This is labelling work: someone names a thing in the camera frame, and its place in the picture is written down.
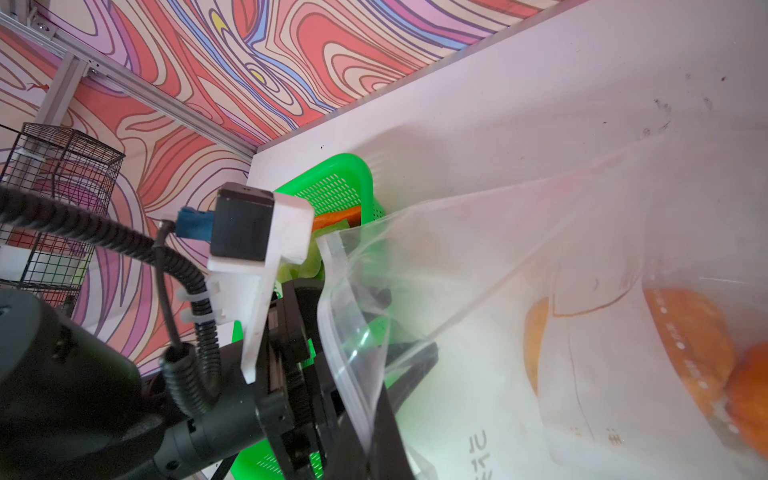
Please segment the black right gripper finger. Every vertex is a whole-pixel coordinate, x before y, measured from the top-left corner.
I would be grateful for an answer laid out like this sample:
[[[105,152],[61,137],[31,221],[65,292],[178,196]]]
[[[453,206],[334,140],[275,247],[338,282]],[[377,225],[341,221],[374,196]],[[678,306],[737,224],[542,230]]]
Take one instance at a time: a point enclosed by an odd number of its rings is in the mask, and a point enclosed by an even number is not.
[[[382,388],[374,417],[371,446],[365,452],[348,414],[341,417],[338,435],[339,479],[415,478],[409,465],[388,392]]]

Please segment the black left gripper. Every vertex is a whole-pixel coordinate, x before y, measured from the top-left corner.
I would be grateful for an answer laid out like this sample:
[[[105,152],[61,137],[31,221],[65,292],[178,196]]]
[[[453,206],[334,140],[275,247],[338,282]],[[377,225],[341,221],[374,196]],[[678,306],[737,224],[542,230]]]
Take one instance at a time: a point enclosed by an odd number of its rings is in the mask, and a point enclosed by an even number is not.
[[[318,280],[294,280],[273,298],[257,359],[257,379],[248,384],[239,366],[240,342],[224,347],[221,395],[197,418],[172,413],[159,450],[137,469],[140,479],[184,479],[217,464],[224,478],[247,448],[269,445],[284,479],[339,479],[341,417],[351,409],[340,397],[320,344]],[[436,365],[429,344],[388,387],[396,415]]]

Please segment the clear zip top bag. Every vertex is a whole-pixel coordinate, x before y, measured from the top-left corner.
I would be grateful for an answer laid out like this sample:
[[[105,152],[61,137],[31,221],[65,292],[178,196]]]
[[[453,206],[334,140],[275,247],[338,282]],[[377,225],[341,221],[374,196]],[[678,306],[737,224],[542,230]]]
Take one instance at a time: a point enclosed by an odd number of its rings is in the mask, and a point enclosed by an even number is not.
[[[767,135],[667,133],[320,238],[336,479],[763,479]]]

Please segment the orange bell pepper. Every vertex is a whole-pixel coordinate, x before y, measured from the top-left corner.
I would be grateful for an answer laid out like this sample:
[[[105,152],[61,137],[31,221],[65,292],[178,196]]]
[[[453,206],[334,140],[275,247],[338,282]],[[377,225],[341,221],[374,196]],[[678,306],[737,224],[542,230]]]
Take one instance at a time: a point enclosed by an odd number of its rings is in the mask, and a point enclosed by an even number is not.
[[[767,342],[744,353],[732,371],[726,392],[726,411],[742,440],[762,458],[767,458]]]

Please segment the green lettuce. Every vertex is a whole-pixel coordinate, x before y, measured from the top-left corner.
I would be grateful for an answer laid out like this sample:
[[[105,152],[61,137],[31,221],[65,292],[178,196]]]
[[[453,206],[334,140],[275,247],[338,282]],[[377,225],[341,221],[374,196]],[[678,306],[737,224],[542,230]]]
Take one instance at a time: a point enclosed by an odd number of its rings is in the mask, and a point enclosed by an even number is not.
[[[317,245],[317,239],[341,230],[346,230],[350,228],[350,223],[348,220],[342,220],[337,223],[334,223],[330,226],[318,229],[314,231],[311,235],[310,244],[309,244],[309,250],[306,260],[297,267],[291,267],[291,279],[318,279],[319,275],[321,273],[323,263],[321,254],[319,252],[319,248]]]

